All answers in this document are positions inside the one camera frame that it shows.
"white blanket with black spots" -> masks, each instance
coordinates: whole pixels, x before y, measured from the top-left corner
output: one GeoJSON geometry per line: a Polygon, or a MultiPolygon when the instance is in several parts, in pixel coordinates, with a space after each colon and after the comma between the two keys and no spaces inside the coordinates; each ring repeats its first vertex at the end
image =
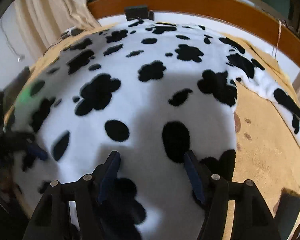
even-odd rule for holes
{"type": "MultiPolygon", "coordinates": [[[[50,156],[16,155],[15,181],[34,209],[51,180],[77,181],[117,150],[113,194],[128,200],[118,214],[111,202],[102,204],[111,234],[195,239],[204,211],[192,197],[183,154],[193,150],[213,173],[232,179],[235,80],[274,102],[300,145],[300,109],[231,39],[200,25],[150,20],[85,36],[15,103],[9,126],[34,132],[50,156]]],[[[77,223],[73,205],[72,217],[77,223]]]]}

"silver screw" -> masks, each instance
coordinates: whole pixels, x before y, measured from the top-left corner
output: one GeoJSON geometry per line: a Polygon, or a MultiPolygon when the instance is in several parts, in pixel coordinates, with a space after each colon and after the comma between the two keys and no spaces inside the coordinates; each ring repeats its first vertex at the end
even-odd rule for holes
{"type": "Polygon", "coordinates": [[[58,181],[57,180],[53,180],[50,182],[50,186],[51,187],[55,187],[56,185],[58,185],[58,181]]]}
{"type": "Polygon", "coordinates": [[[91,174],[86,174],[86,175],[83,176],[83,179],[85,181],[88,181],[88,180],[92,179],[92,175],[91,174]]]}
{"type": "Polygon", "coordinates": [[[246,180],[246,184],[249,186],[249,187],[252,187],[254,185],[253,181],[251,179],[247,179],[246,180]]]}
{"type": "Polygon", "coordinates": [[[213,180],[219,180],[219,179],[220,179],[220,175],[219,175],[219,174],[212,174],[212,175],[211,175],[211,178],[212,178],[213,180]]]}

